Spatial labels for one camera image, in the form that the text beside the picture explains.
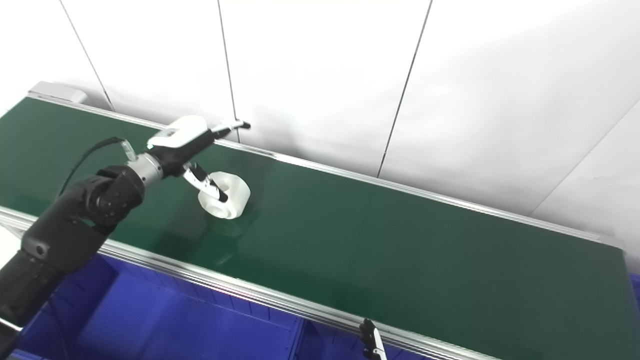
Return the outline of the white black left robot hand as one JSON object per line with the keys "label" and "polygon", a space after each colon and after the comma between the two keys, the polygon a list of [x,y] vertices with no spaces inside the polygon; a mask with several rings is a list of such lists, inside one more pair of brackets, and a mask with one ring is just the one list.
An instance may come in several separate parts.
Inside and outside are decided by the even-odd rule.
{"label": "white black left robot hand", "polygon": [[162,178],[183,177],[199,191],[220,203],[226,203],[228,194],[194,162],[194,157],[233,130],[249,130],[251,127],[247,121],[238,119],[222,121],[210,127],[203,116],[183,116],[147,141],[147,154],[158,163]]}

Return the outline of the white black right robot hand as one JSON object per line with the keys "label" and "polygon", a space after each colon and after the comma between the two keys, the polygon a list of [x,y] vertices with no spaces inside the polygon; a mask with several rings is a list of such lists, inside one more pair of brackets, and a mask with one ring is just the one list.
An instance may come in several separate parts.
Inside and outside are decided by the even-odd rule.
{"label": "white black right robot hand", "polygon": [[387,360],[386,349],[377,326],[368,318],[359,324],[359,339],[364,349],[363,356],[368,360]]}

